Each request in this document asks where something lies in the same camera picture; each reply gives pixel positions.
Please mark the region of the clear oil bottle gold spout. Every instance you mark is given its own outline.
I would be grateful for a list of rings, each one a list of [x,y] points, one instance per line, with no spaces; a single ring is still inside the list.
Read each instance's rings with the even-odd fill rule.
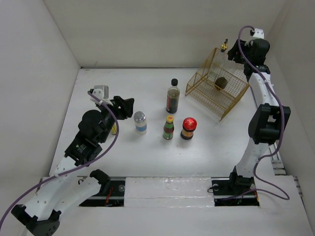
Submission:
[[[226,39],[226,40],[224,41],[224,43],[221,44],[221,46],[220,46],[220,51],[221,51],[222,53],[224,53],[227,49],[228,49],[228,39]]]

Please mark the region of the white blue shaker silver lid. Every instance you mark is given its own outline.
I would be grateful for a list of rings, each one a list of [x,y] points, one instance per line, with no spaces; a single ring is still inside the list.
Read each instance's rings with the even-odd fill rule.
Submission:
[[[147,120],[146,120],[146,115],[142,111],[137,111],[134,114],[134,122],[135,122],[135,128],[136,132],[144,135],[147,133]]]

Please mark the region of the small yellow bottle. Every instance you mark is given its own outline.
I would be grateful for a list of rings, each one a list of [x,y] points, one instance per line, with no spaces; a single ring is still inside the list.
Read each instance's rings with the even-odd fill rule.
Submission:
[[[112,135],[116,135],[117,134],[117,126],[116,126],[116,124],[113,125],[113,127],[110,130],[110,133]]]

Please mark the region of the clear oil bottle dark contents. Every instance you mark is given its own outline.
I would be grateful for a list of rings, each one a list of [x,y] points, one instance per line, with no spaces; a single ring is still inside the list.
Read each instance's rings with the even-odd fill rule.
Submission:
[[[215,80],[214,86],[217,90],[223,90],[227,84],[228,81],[225,77],[219,77]]]

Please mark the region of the green bottle yellow cap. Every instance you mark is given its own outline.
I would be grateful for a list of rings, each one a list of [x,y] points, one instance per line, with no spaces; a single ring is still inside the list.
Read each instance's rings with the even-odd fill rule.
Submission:
[[[171,140],[174,134],[174,117],[168,115],[163,127],[163,138],[166,140]]]

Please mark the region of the dark soy sauce bottle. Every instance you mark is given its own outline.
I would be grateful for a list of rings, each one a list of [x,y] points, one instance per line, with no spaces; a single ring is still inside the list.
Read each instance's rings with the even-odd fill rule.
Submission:
[[[178,110],[180,90],[178,88],[178,80],[171,80],[171,87],[167,91],[166,110],[170,114],[174,114]]]

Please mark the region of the red lid sauce jar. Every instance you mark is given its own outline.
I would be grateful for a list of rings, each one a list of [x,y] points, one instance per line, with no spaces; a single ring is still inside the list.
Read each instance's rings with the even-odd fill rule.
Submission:
[[[193,138],[194,131],[197,127],[197,121],[194,118],[188,117],[183,120],[183,129],[181,131],[181,137],[184,140],[190,140]]]

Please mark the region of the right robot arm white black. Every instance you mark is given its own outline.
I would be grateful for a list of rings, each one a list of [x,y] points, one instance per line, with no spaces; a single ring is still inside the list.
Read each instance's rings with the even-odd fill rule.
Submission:
[[[244,74],[257,103],[257,110],[248,127],[250,139],[247,148],[227,182],[229,191],[234,194],[254,190],[258,164],[268,157],[266,150],[269,146],[283,140],[291,114],[291,109],[282,105],[272,87],[271,72],[264,63],[269,49],[269,42],[258,38],[250,42],[238,39],[228,51],[228,60],[244,65]]]

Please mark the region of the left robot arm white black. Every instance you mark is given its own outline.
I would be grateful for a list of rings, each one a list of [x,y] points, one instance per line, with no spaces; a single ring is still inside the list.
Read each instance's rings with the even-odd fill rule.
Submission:
[[[111,178],[100,169],[93,170],[76,189],[69,190],[79,171],[85,170],[105,152],[101,144],[119,120],[131,118],[134,99],[114,96],[109,101],[92,96],[97,110],[89,110],[78,124],[78,133],[64,153],[54,173],[36,186],[36,195],[24,205],[16,204],[12,215],[34,236],[51,236],[60,218],[70,207],[89,197],[109,191]]]

